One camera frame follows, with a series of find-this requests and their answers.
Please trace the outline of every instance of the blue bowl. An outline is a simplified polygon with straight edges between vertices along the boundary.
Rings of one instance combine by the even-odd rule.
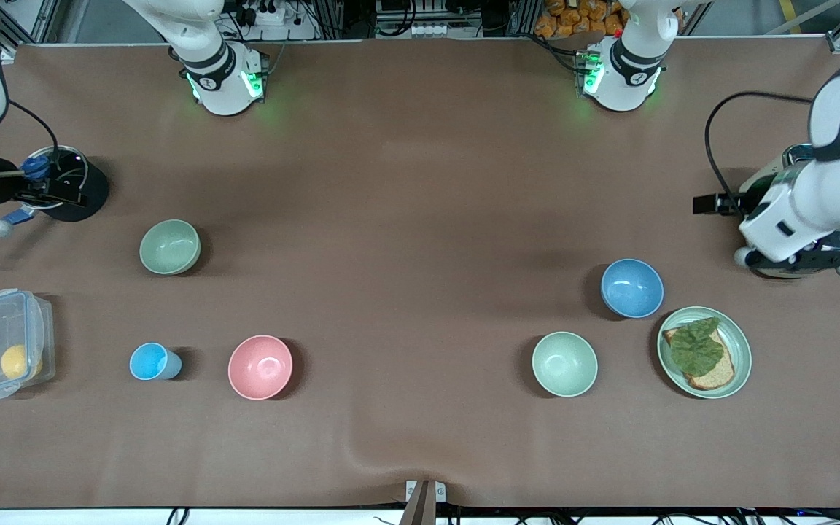
[[[612,262],[601,276],[601,297],[612,312],[639,319],[663,305],[663,280],[643,260]]]

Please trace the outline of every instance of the green bowl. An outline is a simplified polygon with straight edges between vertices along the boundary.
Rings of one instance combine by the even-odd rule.
[[[534,376],[547,392],[560,397],[586,393],[598,376],[598,358],[586,339],[570,332],[554,332],[537,343]]]
[[[707,318],[719,319],[717,333],[721,336],[721,340],[726,342],[732,365],[734,365],[734,378],[731,382],[714,389],[714,391],[700,391],[700,389],[694,389],[689,385],[689,381],[686,380],[680,367],[673,362],[673,354],[670,352],[669,343],[663,336],[663,332],[667,330],[686,326],[693,320]],[[660,356],[660,363],[663,365],[666,375],[676,383],[676,386],[703,399],[727,397],[739,391],[741,386],[744,386],[744,383],[747,383],[747,379],[750,378],[750,343],[747,342],[747,337],[744,337],[744,332],[729,316],[704,306],[686,306],[673,312],[664,320],[663,326],[660,326],[660,333],[657,335],[657,355]]]
[[[189,222],[164,220],[144,234],[138,255],[150,271],[175,276],[189,270],[200,258],[200,236]]]

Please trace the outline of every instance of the lettuce leaf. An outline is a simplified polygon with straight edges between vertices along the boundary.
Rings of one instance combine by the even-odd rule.
[[[673,362],[683,372],[701,378],[715,368],[724,355],[724,348],[711,338],[719,325],[718,318],[696,320],[676,331],[669,342]]]

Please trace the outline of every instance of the sandwich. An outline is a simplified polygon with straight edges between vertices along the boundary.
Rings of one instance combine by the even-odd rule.
[[[686,381],[699,391],[713,391],[734,379],[734,363],[728,345],[718,333],[718,318],[696,320],[663,332],[673,362]]]

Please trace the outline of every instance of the metal bracket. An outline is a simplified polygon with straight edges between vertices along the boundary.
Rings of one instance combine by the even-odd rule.
[[[435,525],[437,502],[446,502],[446,485],[429,479],[408,481],[407,508],[400,525]]]
[[[829,31],[825,34],[825,40],[829,43],[829,50],[834,54],[840,54],[840,42],[834,37],[834,33]]]

